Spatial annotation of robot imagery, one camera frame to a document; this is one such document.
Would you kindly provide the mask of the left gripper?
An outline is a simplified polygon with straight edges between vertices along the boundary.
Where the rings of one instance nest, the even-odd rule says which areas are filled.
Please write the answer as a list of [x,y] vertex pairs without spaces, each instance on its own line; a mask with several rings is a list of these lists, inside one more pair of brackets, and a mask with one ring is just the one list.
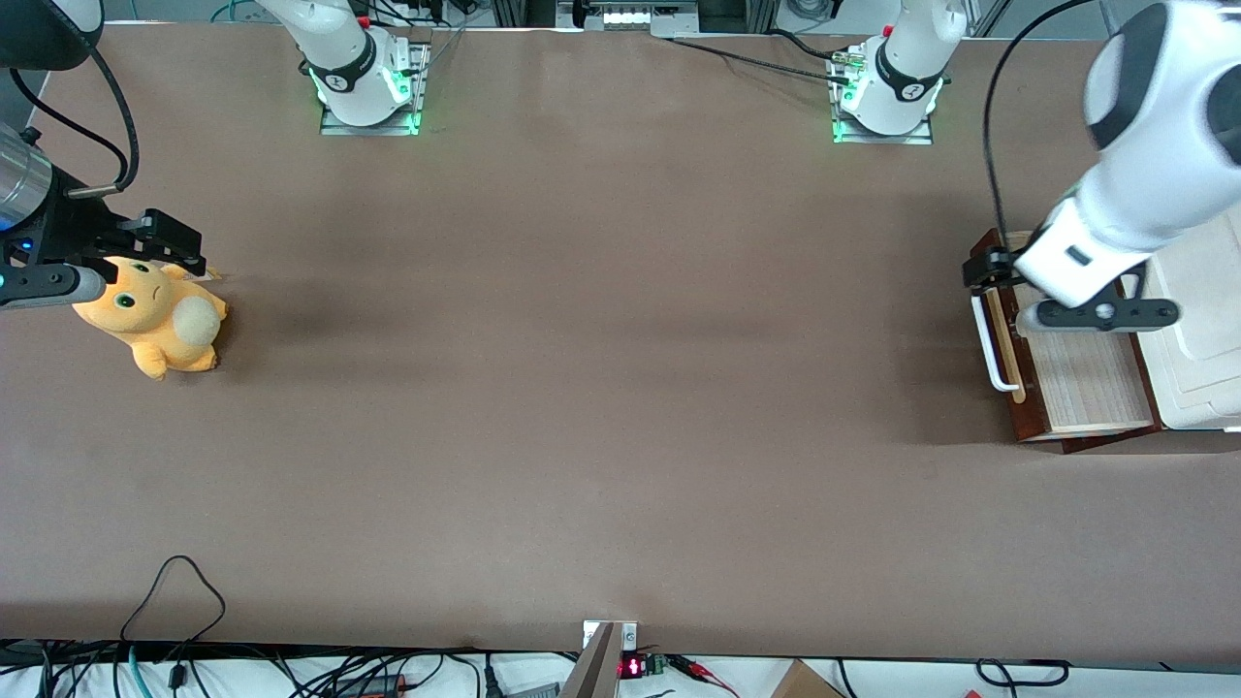
[[1077,200],[1064,199],[1029,238],[1015,265],[1006,247],[984,247],[965,260],[963,284],[972,293],[985,293],[1019,284],[1023,277],[1060,306],[1077,308],[1149,257],[1145,251],[1100,241]]

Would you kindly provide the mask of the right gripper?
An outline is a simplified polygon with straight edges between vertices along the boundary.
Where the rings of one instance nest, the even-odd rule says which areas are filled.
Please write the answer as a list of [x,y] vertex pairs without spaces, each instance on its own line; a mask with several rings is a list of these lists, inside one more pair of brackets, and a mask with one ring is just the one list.
[[[65,193],[79,181],[50,173],[43,202],[5,229],[5,265],[79,265],[84,258],[124,257],[168,262],[196,277],[207,274],[204,235],[158,207],[125,219],[101,199],[74,200]],[[143,252],[137,250],[143,243]]]

